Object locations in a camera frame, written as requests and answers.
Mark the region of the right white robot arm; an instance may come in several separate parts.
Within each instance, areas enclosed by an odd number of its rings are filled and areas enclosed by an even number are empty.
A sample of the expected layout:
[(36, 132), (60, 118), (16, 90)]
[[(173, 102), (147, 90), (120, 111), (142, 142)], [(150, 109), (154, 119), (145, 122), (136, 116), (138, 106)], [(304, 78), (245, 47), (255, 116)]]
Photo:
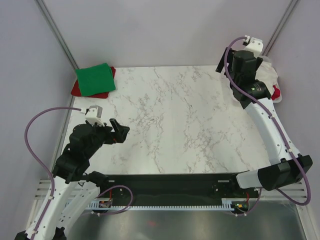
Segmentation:
[(264, 82), (256, 78), (263, 59), (248, 50), (225, 49), (216, 68), (220, 73), (227, 69), (232, 79), (230, 89), (234, 98), (253, 120), (265, 145), (270, 165), (236, 175), (229, 184), (235, 197), (242, 196), (248, 188), (271, 191), (298, 183), (303, 179), (313, 161), (301, 155), (284, 130), (274, 108), (271, 94)]

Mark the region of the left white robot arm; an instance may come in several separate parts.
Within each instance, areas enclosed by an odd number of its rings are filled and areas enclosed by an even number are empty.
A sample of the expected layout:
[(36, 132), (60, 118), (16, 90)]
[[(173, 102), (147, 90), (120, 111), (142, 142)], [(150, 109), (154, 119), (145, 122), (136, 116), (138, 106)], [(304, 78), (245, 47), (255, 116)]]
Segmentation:
[(49, 174), (50, 186), (30, 227), (19, 232), (17, 240), (65, 240), (67, 229), (75, 223), (97, 197), (106, 196), (113, 188), (109, 178), (97, 171), (85, 174), (90, 158), (103, 146), (120, 144), (130, 131), (111, 118), (111, 125), (98, 117), (87, 118), (75, 126), (61, 156)]

